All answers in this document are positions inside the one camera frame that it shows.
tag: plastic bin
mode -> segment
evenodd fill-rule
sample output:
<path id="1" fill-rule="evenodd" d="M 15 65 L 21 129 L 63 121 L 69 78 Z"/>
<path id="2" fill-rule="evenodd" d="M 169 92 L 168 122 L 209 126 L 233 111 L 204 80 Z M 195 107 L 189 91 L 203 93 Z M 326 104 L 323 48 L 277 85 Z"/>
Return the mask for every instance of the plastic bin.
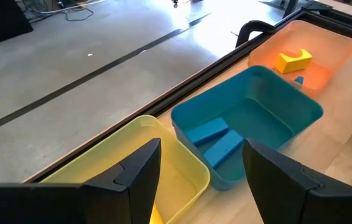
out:
<path id="1" fill-rule="evenodd" d="M 253 66 L 176 106 L 172 123 L 179 140 L 208 166 L 211 185 L 229 190 L 245 176 L 242 148 L 213 169 L 203 153 L 217 139 L 197 148 L 186 137 L 186 131 L 221 117 L 242 137 L 280 149 L 322 114 L 316 101 L 268 68 Z"/>
<path id="2" fill-rule="evenodd" d="M 208 187 L 210 173 L 152 116 L 134 119 L 43 182 L 84 182 L 113 166 L 152 138 L 161 138 L 162 147 L 155 204 L 164 223 L 175 223 Z"/>
<path id="3" fill-rule="evenodd" d="M 305 49 L 313 58 L 305 70 L 281 74 L 274 64 L 280 53 L 300 56 Z M 352 55 L 352 39 L 304 21 L 293 21 L 275 33 L 249 56 L 248 65 L 263 65 L 293 82 L 304 77 L 302 91 L 317 96 Z"/>

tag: blue bin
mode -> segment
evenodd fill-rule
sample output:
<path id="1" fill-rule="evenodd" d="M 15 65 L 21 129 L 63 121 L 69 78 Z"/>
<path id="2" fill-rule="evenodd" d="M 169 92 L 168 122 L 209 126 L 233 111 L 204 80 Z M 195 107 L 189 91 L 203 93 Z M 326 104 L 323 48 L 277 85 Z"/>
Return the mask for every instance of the blue bin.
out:
<path id="1" fill-rule="evenodd" d="M 186 131 L 221 117 L 242 137 L 278 150 L 322 114 L 316 101 L 273 71 L 253 66 L 176 106 L 171 116 L 179 140 L 208 166 L 212 187 L 229 190 L 245 177 L 242 148 L 214 169 L 203 153 L 218 139 L 196 147 L 186 137 Z"/>

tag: orange bin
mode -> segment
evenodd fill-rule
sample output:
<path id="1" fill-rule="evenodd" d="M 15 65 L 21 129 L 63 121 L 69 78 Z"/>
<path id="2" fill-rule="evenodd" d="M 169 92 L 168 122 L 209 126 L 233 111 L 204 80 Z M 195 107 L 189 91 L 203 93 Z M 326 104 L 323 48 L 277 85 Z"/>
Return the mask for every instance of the orange bin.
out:
<path id="1" fill-rule="evenodd" d="M 299 57 L 305 49 L 312 60 L 304 70 L 281 74 L 275 68 L 279 54 Z M 317 96 L 352 55 L 352 39 L 304 21 L 293 21 L 253 50 L 248 65 L 263 65 L 292 82 L 307 95 Z M 303 77 L 303 85 L 294 82 Z"/>

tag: gray floor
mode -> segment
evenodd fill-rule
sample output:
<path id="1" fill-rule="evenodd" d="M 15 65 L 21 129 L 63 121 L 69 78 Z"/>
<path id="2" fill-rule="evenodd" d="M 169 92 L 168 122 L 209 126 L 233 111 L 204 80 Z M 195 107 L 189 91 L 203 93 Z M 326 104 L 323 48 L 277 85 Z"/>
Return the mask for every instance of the gray floor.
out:
<path id="1" fill-rule="evenodd" d="M 239 28 L 282 12 L 250 1 L 106 1 L 0 43 L 0 118 L 206 14 L 201 23 L 0 127 L 0 182 L 20 182 L 233 50 Z"/>

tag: blue block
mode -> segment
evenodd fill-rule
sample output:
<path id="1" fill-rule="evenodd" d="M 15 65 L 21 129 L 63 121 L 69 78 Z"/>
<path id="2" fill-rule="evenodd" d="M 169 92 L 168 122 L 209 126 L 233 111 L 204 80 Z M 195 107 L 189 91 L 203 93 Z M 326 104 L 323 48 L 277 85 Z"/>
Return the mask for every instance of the blue block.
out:
<path id="1" fill-rule="evenodd" d="M 191 129 L 186 132 L 186 136 L 195 146 L 211 141 L 214 138 L 219 138 L 226 134 L 228 125 L 223 118 L 216 118 L 197 128 Z"/>
<path id="2" fill-rule="evenodd" d="M 244 138 L 236 131 L 231 130 L 210 147 L 203 155 L 209 164 L 215 169 L 235 150 L 243 145 Z"/>
<path id="3" fill-rule="evenodd" d="M 297 82 L 297 83 L 299 83 L 299 84 L 301 84 L 301 85 L 303 85 L 303 81 L 304 81 L 304 77 L 297 77 L 297 78 L 295 79 L 295 82 Z"/>

